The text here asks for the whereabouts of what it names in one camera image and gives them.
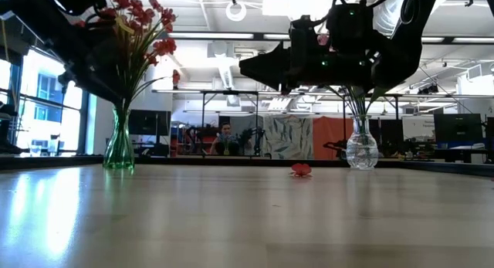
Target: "desk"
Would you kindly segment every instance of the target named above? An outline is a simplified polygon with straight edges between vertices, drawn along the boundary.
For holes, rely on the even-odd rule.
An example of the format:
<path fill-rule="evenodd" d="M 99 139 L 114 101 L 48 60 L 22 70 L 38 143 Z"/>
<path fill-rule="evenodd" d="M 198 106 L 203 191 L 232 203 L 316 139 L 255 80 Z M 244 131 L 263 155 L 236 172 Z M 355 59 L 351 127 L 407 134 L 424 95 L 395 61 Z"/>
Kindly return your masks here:
<path fill-rule="evenodd" d="M 487 149 L 436 149 L 435 157 L 445 159 L 446 162 L 463 161 L 464 163 L 472 163 L 472 154 L 484 154 L 486 160 L 489 156 L 494 155 L 494 151 L 490 152 Z"/>
<path fill-rule="evenodd" d="M 489 178 L 395 168 L 0 172 L 2 267 L 491 268 Z"/>
<path fill-rule="evenodd" d="M 190 158 L 190 159 L 232 159 L 232 160 L 245 160 L 245 159 L 256 159 L 256 160 L 271 160 L 270 157 L 264 156 L 221 156 L 221 155 L 177 155 L 174 158 Z"/>

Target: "vase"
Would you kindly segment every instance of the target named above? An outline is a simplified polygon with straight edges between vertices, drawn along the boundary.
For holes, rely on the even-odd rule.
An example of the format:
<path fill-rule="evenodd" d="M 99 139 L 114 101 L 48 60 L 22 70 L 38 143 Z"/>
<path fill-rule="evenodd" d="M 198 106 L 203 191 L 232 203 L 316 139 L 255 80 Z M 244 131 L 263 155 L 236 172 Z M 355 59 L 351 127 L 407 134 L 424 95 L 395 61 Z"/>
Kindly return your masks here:
<path fill-rule="evenodd" d="M 379 158 L 377 142 L 369 132 L 368 116 L 354 117 L 354 132 L 347 142 L 347 162 L 352 168 L 369 170 Z"/>
<path fill-rule="evenodd" d="M 134 168 L 134 148 L 129 138 L 129 113 L 128 109 L 113 109 L 115 122 L 103 157 L 105 168 Z"/>

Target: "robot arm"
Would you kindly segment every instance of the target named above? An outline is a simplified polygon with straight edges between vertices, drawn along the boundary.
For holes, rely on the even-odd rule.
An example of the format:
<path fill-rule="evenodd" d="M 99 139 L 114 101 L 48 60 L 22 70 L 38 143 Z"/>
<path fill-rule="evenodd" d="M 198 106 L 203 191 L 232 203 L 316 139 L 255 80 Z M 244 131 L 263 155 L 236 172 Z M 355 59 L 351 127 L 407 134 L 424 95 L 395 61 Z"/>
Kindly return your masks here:
<path fill-rule="evenodd" d="M 78 87 L 117 102 L 122 93 L 117 87 L 116 53 L 112 53 L 117 48 L 112 21 L 80 28 L 71 25 L 61 13 L 82 15 L 90 7 L 97 12 L 106 5 L 106 0 L 0 0 L 3 19 L 16 15 L 65 63 L 66 72 L 59 77 L 60 83 L 73 80 Z"/>
<path fill-rule="evenodd" d="M 389 90 L 414 74 L 420 63 L 421 36 L 436 0 L 404 0 L 390 39 L 373 29 L 375 3 L 336 5 L 335 1 L 323 20 L 313 22 L 306 15 L 291 23 L 288 49 L 280 43 L 270 53 L 245 59 L 240 72 L 275 90 L 281 87 L 282 93 L 300 85 Z M 494 1 L 488 1 L 492 7 Z M 330 37 L 321 44 L 314 26 L 324 21 Z"/>

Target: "green glass vase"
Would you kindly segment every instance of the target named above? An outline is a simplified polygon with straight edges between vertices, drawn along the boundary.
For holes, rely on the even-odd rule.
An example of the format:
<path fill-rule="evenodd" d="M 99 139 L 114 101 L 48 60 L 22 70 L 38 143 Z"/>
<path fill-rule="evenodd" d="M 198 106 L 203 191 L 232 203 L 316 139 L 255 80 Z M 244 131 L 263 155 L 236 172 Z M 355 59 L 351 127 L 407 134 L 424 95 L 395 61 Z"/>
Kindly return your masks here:
<path fill-rule="evenodd" d="M 113 134 L 103 158 L 103 166 L 110 169 L 134 168 L 134 148 L 129 138 L 128 109 L 115 107 Z"/>

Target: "computer monitor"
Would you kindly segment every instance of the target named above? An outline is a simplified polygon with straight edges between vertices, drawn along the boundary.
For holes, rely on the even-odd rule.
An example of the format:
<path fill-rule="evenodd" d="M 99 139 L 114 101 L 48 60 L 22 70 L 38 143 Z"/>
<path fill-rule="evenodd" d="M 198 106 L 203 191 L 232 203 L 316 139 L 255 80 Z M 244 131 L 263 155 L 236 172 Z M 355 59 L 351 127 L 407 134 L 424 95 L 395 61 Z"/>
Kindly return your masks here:
<path fill-rule="evenodd" d="M 482 142 L 482 120 L 480 114 L 435 114 L 436 143 L 457 145 Z"/>
<path fill-rule="evenodd" d="M 170 122 L 170 111 L 131 110 L 129 134 L 168 136 Z"/>

